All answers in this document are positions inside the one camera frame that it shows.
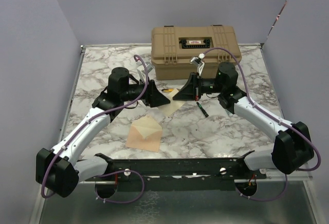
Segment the peach paper letter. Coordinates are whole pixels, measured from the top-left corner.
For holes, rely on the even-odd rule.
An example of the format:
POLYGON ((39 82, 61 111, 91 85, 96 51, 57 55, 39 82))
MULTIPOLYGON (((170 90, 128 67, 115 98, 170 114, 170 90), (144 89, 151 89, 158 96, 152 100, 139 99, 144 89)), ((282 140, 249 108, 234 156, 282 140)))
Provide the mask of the peach paper letter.
POLYGON ((173 89, 172 92, 167 94, 167 98, 170 100, 169 104, 162 105, 158 107, 158 109, 166 116, 169 117, 174 112, 176 112, 178 109, 180 109, 184 104, 185 101, 175 101, 173 100, 173 97, 179 92, 178 89, 173 89))

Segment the peach paper envelope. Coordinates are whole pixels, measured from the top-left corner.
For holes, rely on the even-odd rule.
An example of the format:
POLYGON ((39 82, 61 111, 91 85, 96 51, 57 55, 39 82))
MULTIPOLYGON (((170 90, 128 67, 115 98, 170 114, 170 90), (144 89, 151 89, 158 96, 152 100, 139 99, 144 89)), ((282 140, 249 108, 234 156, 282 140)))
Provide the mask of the peach paper envelope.
POLYGON ((157 153, 161 138, 161 125, 151 116, 144 116, 132 122, 125 146, 157 153))

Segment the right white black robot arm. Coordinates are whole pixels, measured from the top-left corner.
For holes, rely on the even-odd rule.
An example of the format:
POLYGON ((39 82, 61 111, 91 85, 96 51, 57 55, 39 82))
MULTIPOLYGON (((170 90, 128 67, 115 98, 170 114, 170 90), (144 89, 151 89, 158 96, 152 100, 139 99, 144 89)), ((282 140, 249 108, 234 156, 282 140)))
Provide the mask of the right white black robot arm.
POLYGON ((272 150, 249 152, 243 157, 244 161, 236 165, 241 178, 248 178, 260 169, 291 174, 313 159, 314 150, 307 143, 310 139, 308 127, 302 122, 281 119, 263 108, 257 109, 256 103, 249 101, 247 94, 237 87, 238 76, 235 66, 229 62, 219 64, 213 79, 192 72, 173 100, 197 101, 203 94, 217 94, 222 108, 246 119, 274 142, 272 150))

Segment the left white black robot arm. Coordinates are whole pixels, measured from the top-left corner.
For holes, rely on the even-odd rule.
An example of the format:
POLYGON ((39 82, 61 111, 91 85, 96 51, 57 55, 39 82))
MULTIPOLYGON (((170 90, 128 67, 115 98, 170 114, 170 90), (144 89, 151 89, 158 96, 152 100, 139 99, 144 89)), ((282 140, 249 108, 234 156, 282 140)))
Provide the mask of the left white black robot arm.
POLYGON ((145 106, 159 107, 170 103, 150 79, 137 81, 124 67, 116 67, 108 77, 108 85, 94 100, 91 109, 79 125, 60 143, 36 155, 36 181, 42 189, 49 189, 67 197, 78 183, 99 176, 108 180, 113 176, 111 160, 103 154, 79 160, 94 137, 107 127, 128 106, 137 101, 145 106))

